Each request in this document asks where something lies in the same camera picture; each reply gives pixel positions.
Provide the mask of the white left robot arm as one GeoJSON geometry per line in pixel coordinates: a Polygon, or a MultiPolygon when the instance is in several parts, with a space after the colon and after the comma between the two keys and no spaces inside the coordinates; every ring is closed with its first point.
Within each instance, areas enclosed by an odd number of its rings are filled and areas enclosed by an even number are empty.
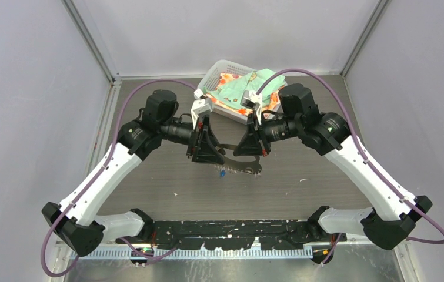
{"type": "Polygon", "coordinates": [[[154,221],[139,209],[111,216],[99,216],[97,212],[118,184],[163,140],[186,145],[186,154],[194,162],[223,163],[209,124],[213,101],[199,89],[195,95],[189,114],[192,120],[183,122],[174,116],[178,109],[176,95],[169,90],[154,91],[139,116],[120,128],[116,142],[73,193],[60,203],[44,206],[44,218],[77,256],[89,255],[105,241],[132,237],[146,243],[153,237],[154,221]]]}

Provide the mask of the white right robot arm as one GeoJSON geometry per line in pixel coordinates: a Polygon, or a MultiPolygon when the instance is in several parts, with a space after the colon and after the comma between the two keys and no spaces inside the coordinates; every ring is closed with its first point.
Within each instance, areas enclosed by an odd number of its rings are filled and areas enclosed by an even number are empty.
{"type": "Polygon", "coordinates": [[[426,196],[415,196],[398,186],[374,161],[339,114],[322,113],[309,88],[295,83],[279,93],[282,111],[266,120],[261,96],[246,90],[241,105],[251,112],[247,130],[234,150],[235,156],[265,156],[271,143],[297,137],[308,148],[336,165],[369,200],[359,210],[322,206],[308,218],[308,233],[316,241],[330,234],[350,233],[367,237],[376,246],[391,250],[406,240],[416,223],[432,207],[426,196]]]}

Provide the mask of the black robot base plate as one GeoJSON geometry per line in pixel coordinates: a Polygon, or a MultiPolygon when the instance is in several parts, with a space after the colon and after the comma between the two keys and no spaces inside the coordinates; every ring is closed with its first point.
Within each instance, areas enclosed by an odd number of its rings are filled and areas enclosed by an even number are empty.
{"type": "Polygon", "coordinates": [[[261,250],[298,250],[308,243],[331,245],[345,235],[328,234],[300,220],[183,220],[153,221],[132,244],[147,244],[162,250],[248,250],[259,243],[261,250]]]}

